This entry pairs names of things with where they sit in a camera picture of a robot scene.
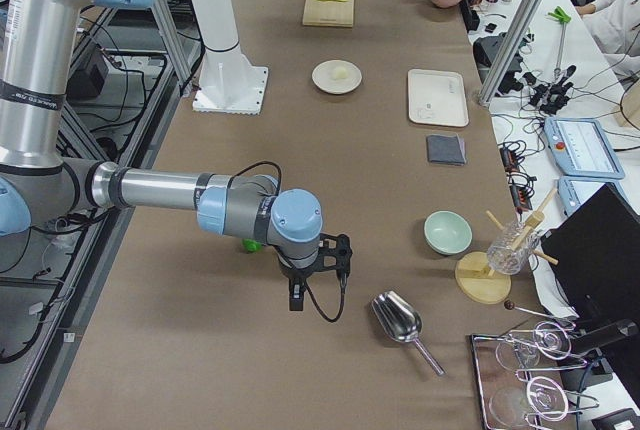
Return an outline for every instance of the brown table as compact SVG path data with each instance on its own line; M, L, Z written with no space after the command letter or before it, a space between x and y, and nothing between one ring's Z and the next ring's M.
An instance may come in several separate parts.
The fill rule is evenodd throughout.
M355 26L303 27L304 0L233 0L244 53L270 69L259 116L178 108L158 170L233 174L269 159L284 188L323 205L327 233L353 246L346 309L324 322L307 298L288 311L287 280L272 249L198 229L186 211L137 209L48 429L424 429L479 428L467 336L501 333L523 319L465 297L422 226L435 210L470 222L470 250L486 250L507 221L507 193L471 47L456 8L428 0L356 0ZM354 92L313 85L320 62L358 65ZM412 68L463 75L470 124L459 129L468 164L426 161L436 127L407 117ZM332 274L310 283L329 314ZM386 338L370 308L394 289L424 321L424 341L447 371L438 378L413 347ZM535 305L529 275L511 298Z

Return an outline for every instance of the folded cloth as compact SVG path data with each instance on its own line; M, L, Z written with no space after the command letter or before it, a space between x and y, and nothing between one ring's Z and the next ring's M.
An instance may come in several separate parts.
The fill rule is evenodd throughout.
M432 163L464 165L467 163L464 140L458 134L428 135L427 159Z

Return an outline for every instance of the green bowl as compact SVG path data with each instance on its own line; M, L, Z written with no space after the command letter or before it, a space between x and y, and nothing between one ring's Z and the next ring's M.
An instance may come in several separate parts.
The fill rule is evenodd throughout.
M424 222L427 243L442 255L464 252L471 244L471 227L454 212L442 210L432 213Z

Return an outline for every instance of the white plate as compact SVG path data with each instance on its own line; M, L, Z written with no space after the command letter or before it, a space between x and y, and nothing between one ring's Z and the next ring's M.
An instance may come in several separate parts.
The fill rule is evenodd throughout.
M462 75L409 70L409 119L427 125L464 127L469 123Z
M362 82L360 69L344 60L328 60L313 69L311 79L320 90L334 95L349 93Z

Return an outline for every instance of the person's hand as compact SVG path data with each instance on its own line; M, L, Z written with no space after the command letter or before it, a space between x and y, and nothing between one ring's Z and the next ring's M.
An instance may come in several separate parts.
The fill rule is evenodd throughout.
M576 12L581 17L584 15L591 15L596 12L596 6L593 3L588 3L586 5L582 5L581 7L576 7Z

